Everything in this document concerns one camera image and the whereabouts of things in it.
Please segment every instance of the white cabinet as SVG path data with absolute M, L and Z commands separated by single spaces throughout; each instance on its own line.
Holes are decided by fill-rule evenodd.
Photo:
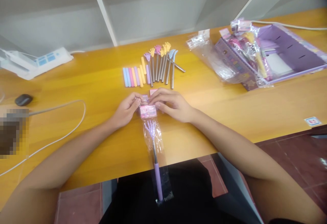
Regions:
M 326 0 L 0 0 L 0 48 L 94 50 L 326 6 Z

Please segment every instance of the plastic packaging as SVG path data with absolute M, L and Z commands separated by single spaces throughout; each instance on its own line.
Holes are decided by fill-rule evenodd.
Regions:
M 258 38 L 258 28 L 252 26 L 251 21 L 238 19 L 231 22 L 233 36 L 230 41 L 237 41 L 239 48 L 242 50 L 242 55 L 247 56 L 246 60 L 267 81 L 273 79 L 271 68 L 262 51 L 260 39 Z M 258 86 L 265 85 L 265 82 L 257 80 Z
M 210 38 L 197 35 L 187 42 L 189 49 L 198 56 L 208 67 L 213 69 L 222 81 L 228 83 L 241 83 L 242 75 L 235 66 L 231 65 L 223 53 L 217 52 Z
M 145 143 L 147 145 L 151 161 L 154 165 L 152 181 L 154 190 L 157 193 L 156 202 L 158 205 L 161 205 L 162 203 L 172 199 L 174 196 L 171 190 L 168 168 L 167 166 L 160 167 L 160 165 L 166 165 L 166 163 L 161 130 L 156 119 L 156 107 L 140 106 L 140 117 L 143 121 Z

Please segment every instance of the cable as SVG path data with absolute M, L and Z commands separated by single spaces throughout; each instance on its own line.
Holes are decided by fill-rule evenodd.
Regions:
M 3 100 L 6 96 L 6 94 L 3 92 L 3 90 L 1 90 L 1 91 L 2 91 L 2 97 L 0 98 L 0 104 L 1 104 L 1 102 L 3 102 Z
M 324 31 L 327 30 L 327 28 L 308 28 L 308 27 L 299 27 L 299 26 L 293 26 L 293 25 L 288 25 L 280 22 L 274 22 L 274 21 L 255 21 L 251 20 L 251 22 L 254 23 L 260 23 L 260 24 L 280 24 L 285 27 L 290 27 L 290 28 L 297 28 L 297 29 L 303 29 L 303 30 L 312 30 L 312 31 Z
M 69 52 L 69 54 L 75 54 L 75 53 L 85 53 L 85 51 L 84 50 L 75 50 L 75 51 Z
M 77 126 L 76 126 L 72 131 L 71 131 L 71 132 L 69 132 L 67 135 L 65 135 L 64 137 L 62 137 L 62 138 L 60 138 L 60 139 L 58 139 L 58 140 L 56 140 L 56 141 L 54 141 L 54 142 L 51 142 L 50 144 L 48 144 L 48 145 L 46 145 L 46 146 L 40 148 L 39 150 L 35 151 L 34 153 L 32 153 L 32 154 L 29 156 L 29 158 L 31 158 L 33 155 L 37 154 L 39 151 L 45 149 L 46 147 L 48 147 L 48 146 L 50 146 L 50 145 L 52 145 L 52 144 L 54 144 L 54 143 L 56 143 L 56 142 L 58 142 L 58 141 L 61 141 L 62 139 L 66 138 L 66 137 L 69 136 L 71 133 L 73 133 L 73 132 L 74 132 L 74 131 L 75 131 L 75 130 L 80 126 L 80 124 L 81 124 L 81 123 L 83 122 L 83 120 L 84 120 L 85 113 L 86 113 L 86 105 L 85 105 L 85 102 L 84 102 L 83 100 L 75 100 L 75 101 L 71 101 L 71 102 L 69 102 L 69 103 L 66 103 L 66 104 L 63 104 L 63 105 L 60 105 L 60 106 L 54 107 L 54 108 L 49 108 L 49 109 L 46 109 L 46 110 L 42 110 L 42 111 L 38 111 L 38 112 L 34 112 L 34 113 L 30 113 L 30 114 L 29 114 L 29 116 L 37 115 L 37 114 L 40 114 L 40 113 L 44 113 L 44 112 L 48 112 L 48 111 L 51 111 L 51 110 L 55 110 L 55 109 L 58 109 L 58 108 L 61 108 L 61 107 L 65 107 L 65 106 L 67 106 L 67 105 L 69 105 L 69 104 L 72 104 L 72 103 L 74 103 L 74 102 L 79 102 L 79 101 L 83 102 L 83 105 L 84 105 L 84 112 L 83 112 L 82 119 L 81 119 L 81 121 L 78 123 L 78 125 L 77 125 Z M 9 169 L 9 170 L 7 170 L 6 172 L 3 172 L 2 174 L 0 174 L 0 176 L 3 176 L 4 174 L 6 174 L 6 173 L 12 171 L 14 168 L 16 168 L 17 166 L 21 165 L 21 164 L 24 163 L 26 160 L 27 160 L 27 159 L 24 159 L 23 161 L 21 161 L 20 163 L 18 163 L 18 164 L 15 165 L 14 167 L 12 167 L 11 169 Z

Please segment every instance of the metal rod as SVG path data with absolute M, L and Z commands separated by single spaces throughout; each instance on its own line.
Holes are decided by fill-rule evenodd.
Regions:
M 165 63 L 166 57 L 167 57 L 167 54 L 163 56 L 163 60 L 162 60 L 162 63 L 161 63 L 161 73 L 160 73 L 159 80 L 162 80 L 162 71 L 164 70 L 164 63 Z
M 159 65 L 159 74 L 158 74 L 158 80 L 161 80 L 161 63 L 162 63 L 162 57 L 161 57 L 161 60 L 160 60 L 160 65 Z
M 175 74 L 175 68 L 174 68 L 174 64 L 175 62 L 173 62 L 173 69 L 171 71 L 171 89 L 173 90 L 174 89 L 174 74 Z
M 175 67 L 177 67 L 179 70 L 181 70 L 183 73 L 186 72 L 184 69 L 182 69 L 179 65 L 177 65 L 176 63 L 174 63 Z
M 159 59 L 159 54 L 157 54 L 157 65 L 156 65 L 156 79 L 155 79 L 155 81 L 159 81 L 158 80 L 158 59 Z
M 155 75 L 154 75 L 154 58 L 152 57 L 152 82 L 154 83 L 155 81 Z
M 162 83 L 165 81 L 167 59 L 168 59 L 168 58 L 166 58 L 165 63 L 164 63 L 164 65 L 163 65 L 162 80 L 161 80 Z
M 171 61 L 168 60 L 168 71 L 167 71 L 167 77 L 166 77 L 166 85 L 168 84 L 168 79 L 169 79 L 169 71 L 170 71 L 170 64 L 171 64 Z
M 153 87 L 152 74 L 151 74 L 151 61 L 148 61 L 148 63 L 149 63 L 150 85 L 151 87 Z

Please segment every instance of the purple box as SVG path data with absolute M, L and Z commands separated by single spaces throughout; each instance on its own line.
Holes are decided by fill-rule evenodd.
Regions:
M 292 73 L 280 76 L 272 81 L 264 80 L 264 84 L 272 85 L 304 74 L 314 73 L 327 68 L 327 54 L 320 51 L 295 33 L 279 24 L 268 25 L 259 29 L 260 39 L 270 40 L 279 45 L 277 54 L 293 69 Z M 240 72 L 238 78 L 244 80 L 243 86 L 248 90 L 258 88 L 257 71 L 240 56 L 223 38 L 215 45 L 215 49 L 223 53 L 230 64 Z

